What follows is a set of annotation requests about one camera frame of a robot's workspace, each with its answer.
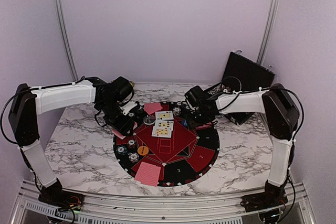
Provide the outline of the red playing card deck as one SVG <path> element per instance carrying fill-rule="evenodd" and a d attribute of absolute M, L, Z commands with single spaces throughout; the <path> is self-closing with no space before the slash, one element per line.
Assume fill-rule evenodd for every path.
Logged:
<path fill-rule="evenodd" d="M 116 136 L 116 137 L 118 137 L 119 139 L 122 139 L 122 140 L 126 137 L 115 129 L 112 129 L 112 133 L 113 133 L 114 136 Z"/>

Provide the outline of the white blue chip pile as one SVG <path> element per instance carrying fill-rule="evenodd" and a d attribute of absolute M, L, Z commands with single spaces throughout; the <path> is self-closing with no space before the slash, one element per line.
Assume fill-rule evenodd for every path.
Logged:
<path fill-rule="evenodd" d="M 182 110 L 181 110 L 180 107 L 177 107 L 177 106 L 176 106 L 176 107 L 173 108 L 172 111 L 173 111 L 174 116 L 180 116 Z"/>
<path fill-rule="evenodd" d="M 129 157 L 129 161 L 132 163 L 136 163 L 139 161 L 138 153 L 129 153 L 128 157 Z"/>

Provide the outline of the small orange black chip pile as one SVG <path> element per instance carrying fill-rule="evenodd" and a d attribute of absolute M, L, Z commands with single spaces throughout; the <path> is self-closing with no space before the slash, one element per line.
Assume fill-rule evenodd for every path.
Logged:
<path fill-rule="evenodd" d="M 135 148 L 136 147 L 136 142 L 134 139 L 130 139 L 128 141 L 128 148 Z"/>

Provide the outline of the clear round dealer button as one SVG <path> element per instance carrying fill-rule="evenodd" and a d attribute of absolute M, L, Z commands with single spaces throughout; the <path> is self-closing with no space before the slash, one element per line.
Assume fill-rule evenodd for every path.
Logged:
<path fill-rule="evenodd" d="M 147 115 L 143 118 L 143 123 L 145 125 L 153 125 L 155 124 L 156 118 L 154 115 Z"/>

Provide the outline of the dealt red card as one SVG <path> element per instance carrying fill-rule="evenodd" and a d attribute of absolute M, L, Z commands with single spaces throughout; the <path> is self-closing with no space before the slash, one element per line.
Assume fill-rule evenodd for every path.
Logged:
<path fill-rule="evenodd" d="M 151 181 L 151 169 L 154 165 L 146 162 L 142 162 L 139 169 L 135 175 L 135 180 L 139 182 L 150 182 Z"/>
<path fill-rule="evenodd" d="M 157 186 L 160 178 L 161 168 L 158 166 L 153 166 L 150 172 L 150 185 Z"/>
<path fill-rule="evenodd" d="M 150 115 L 154 112 L 157 112 L 157 111 L 161 111 L 162 110 L 162 106 L 159 102 L 156 102 L 156 103 L 146 103 L 144 105 L 144 110 L 145 112 Z"/>

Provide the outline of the orange round blind button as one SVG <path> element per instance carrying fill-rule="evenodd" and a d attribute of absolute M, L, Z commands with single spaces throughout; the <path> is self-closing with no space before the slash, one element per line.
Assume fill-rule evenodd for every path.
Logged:
<path fill-rule="evenodd" d="M 138 148 L 137 153 L 141 156 L 146 156 L 149 153 L 149 148 L 142 145 Z"/>

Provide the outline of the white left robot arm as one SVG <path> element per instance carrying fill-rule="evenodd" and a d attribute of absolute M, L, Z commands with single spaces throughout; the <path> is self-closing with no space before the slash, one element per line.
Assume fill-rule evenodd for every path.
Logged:
<path fill-rule="evenodd" d="M 124 77 L 111 82 L 98 77 L 81 77 L 74 82 L 32 87 L 21 83 L 2 109 L 8 112 L 14 139 L 10 140 L 6 133 L 2 135 L 18 146 L 29 169 L 47 188 L 47 199 L 61 206 L 66 202 L 66 193 L 55 186 L 58 179 L 45 155 L 46 141 L 40 136 L 40 127 L 45 125 L 42 120 L 53 115 L 59 118 L 71 106 L 92 104 L 96 115 L 102 116 L 103 126 L 127 136 L 135 127 L 130 113 L 139 106 L 133 100 L 134 95 L 132 83 Z"/>

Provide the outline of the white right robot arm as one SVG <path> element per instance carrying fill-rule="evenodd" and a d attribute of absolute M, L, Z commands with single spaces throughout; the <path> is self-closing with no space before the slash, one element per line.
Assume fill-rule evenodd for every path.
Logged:
<path fill-rule="evenodd" d="M 263 115 L 273 147 L 268 183 L 276 187 L 285 183 L 293 157 L 293 142 L 304 119 L 302 104 L 293 91 L 280 83 L 253 91 L 217 94 L 195 86 L 186 92 L 185 99 L 191 109 L 186 114 L 191 128 L 209 123 L 220 114 Z"/>

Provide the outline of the round red black poker mat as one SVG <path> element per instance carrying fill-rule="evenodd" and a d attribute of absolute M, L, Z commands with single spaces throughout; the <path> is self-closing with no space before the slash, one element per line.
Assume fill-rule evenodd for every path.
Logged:
<path fill-rule="evenodd" d="M 161 111 L 172 111 L 176 102 L 161 102 Z M 150 163 L 161 168 L 157 186 L 173 187 L 191 183 L 205 175 L 214 165 L 219 153 L 219 135 L 215 126 L 199 126 L 194 129 L 184 127 L 185 114 L 174 116 L 171 138 L 152 136 L 152 125 L 145 125 L 142 118 L 137 119 L 136 128 L 132 136 L 123 140 L 113 139 L 113 150 L 120 166 L 135 179 L 135 175 L 142 162 Z M 128 141 L 134 139 L 135 148 L 128 148 Z M 128 152 L 119 155 L 118 146 L 124 145 Z M 147 146 L 149 153 L 139 155 L 139 161 L 129 161 L 129 153 L 137 153 L 140 146 Z"/>

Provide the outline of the black poker chip case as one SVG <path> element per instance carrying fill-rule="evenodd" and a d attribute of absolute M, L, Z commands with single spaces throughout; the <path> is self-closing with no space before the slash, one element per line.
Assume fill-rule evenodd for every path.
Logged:
<path fill-rule="evenodd" d="M 214 95 L 226 89 L 232 91 L 253 91 L 260 87 L 270 87 L 275 74 L 265 67 L 231 52 L 220 83 L 208 88 L 206 92 Z"/>

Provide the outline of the aluminium front rail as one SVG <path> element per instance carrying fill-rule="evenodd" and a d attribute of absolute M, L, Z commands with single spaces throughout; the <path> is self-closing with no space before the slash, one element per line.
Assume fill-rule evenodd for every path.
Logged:
<path fill-rule="evenodd" d="M 315 223 L 303 183 L 286 186 L 288 202 L 247 212 L 244 195 L 262 189 L 194 196 L 122 196 L 83 193 L 81 209 L 70 213 L 38 200 L 34 182 L 23 181 L 9 223 Z"/>

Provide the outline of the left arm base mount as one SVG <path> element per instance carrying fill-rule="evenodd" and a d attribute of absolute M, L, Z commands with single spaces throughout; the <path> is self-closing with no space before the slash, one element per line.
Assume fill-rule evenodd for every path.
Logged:
<path fill-rule="evenodd" d="M 80 210 L 84 195 L 63 190 L 59 180 L 49 187 L 42 186 L 38 200 L 40 202 L 58 207 L 59 211 Z"/>

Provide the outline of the right aluminium wall post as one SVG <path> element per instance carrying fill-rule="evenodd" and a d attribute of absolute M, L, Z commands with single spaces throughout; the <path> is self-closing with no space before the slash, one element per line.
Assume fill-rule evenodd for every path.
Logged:
<path fill-rule="evenodd" d="M 264 30 L 264 34 L 263 34 L 263 37 L 262 37 L 262 40 L 261 40 L 261 45 L 260 45 L 259 53 L 258 53 L 258 57 L 257 57 L 257 63 L 259 65 L 262 65 L 265 61 L 267 47 L 268 47 L 268 43 L 269 43 L 269 38 L 270 38 L 272 28 L 273 28 L 275 20 L 276 20 L 279 1 L 280 0 L 270 0 L 269 11 L 268 11 L 267 19 L 266 19 L 265 30 Z"/>

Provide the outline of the aluminium wall post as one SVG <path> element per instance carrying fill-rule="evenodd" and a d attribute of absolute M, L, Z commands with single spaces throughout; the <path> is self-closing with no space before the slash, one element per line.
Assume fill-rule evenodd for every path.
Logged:
<path fill-rule="evenodd" d="M 268 43 L 269 43 L 269 38 L 270 38 L 272 28 L 273 28 L 275 20 L 276 20 L 279 1 L 280 0 L 270 0 L 269 11 L 268 11 L 267 19 L 266 19 L 265 30 L 264 30 L 264 34 L 263 34 L 263 37 L 262 37 L 262 40 L 261 40 L 261 45 L 260 45 L 259 53 L 258 53 L 258 57 L 257 57 L 257 63 L 259 65 L 262 65 L 265 61 L 267 47 L 268 47 Z"/>
<path fill-rule="evenodd" d="M 60 33 L 61 33 L 61 38 L 62 42 L 64 45 L 65 49 L 65 54 L 66 54 L 66 59 L 68 62 L 69 70 L 71 77 L 73 81 L 79 80 L 75 62 L 73 59 L 72 51 L 71 51 L 71 46 L 67 34 L 67 28 L 66 28 L 66 22 L 65 22 L 65 17 L 64 17 L 64 11 L 63 11 L 63 6 L 62 6 L 62 0 L 54 0 L 55 2 L 55 8 L 56 8 L 56 13 L 57 13 L 57 20 L 60 28 Z"/>

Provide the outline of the left aluminium wall post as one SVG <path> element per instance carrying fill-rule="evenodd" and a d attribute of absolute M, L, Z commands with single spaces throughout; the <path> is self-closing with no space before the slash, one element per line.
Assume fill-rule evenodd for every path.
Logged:
<path fill-rule="evenodd" d="M 66 22 L 65 22 L 65 17 L 64 17 L 64 11 L 63 11 L 63 6 L 62 6 L 62 0 L 54 0 L 55 2 L 55 8 L 56 8 L 56 13 L 57 13 L 57 20 L 60 28 L 60 33 L 61 33 L 61 38 L 62 42 L 64 45 L 65 49 L 65 54 L 66 54 L 66 59 L 68 62 L 69 70 L 71 77 L 73 81 L 79 80 L 75 62 L 73 59 L 72 51 L 71 51 L 71 46 L 67 34 L 67 28 L 66 28 Z"/>

